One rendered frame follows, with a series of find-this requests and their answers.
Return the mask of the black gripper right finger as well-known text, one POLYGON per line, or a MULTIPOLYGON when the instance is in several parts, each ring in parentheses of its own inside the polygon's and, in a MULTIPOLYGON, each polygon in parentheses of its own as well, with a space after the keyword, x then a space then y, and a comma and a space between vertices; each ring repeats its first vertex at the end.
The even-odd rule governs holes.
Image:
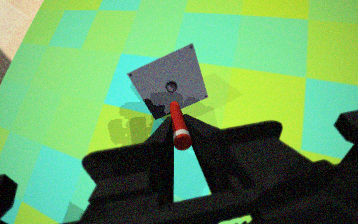
POLYGON ((280 138, 283 126, 274 120, 220 129, 183 114, 192 148, 211 194, 223 192, 228 149, 233 145, 280 138))

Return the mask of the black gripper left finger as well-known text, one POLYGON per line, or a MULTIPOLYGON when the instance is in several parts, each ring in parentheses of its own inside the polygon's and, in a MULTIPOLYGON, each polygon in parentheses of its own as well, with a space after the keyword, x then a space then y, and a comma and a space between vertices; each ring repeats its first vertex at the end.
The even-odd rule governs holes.
POLYGON ((173 203, 174 142, 171 116, 143 143, 92 151, 83 157, 81 165, 95 184, 104 179, 151 172, 163 203, 173 203))

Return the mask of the red peg with white band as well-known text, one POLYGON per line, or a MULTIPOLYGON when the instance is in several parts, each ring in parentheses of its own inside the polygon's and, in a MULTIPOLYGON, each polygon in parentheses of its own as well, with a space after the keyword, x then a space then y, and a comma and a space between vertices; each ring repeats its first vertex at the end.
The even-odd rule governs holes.
POLYGON ((173 101, 170 103, 170 114, 174 147, 180 151, 189 149, 192 145, 192 140, 178 102, 173 101))

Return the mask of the grey sloped panel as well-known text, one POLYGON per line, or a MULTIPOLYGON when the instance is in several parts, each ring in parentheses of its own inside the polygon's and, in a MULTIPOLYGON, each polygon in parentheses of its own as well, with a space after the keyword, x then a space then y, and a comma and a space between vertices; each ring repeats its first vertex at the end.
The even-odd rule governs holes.
POLYGON ((193 43, 126 73, 155 120, 208 98, 193 43))

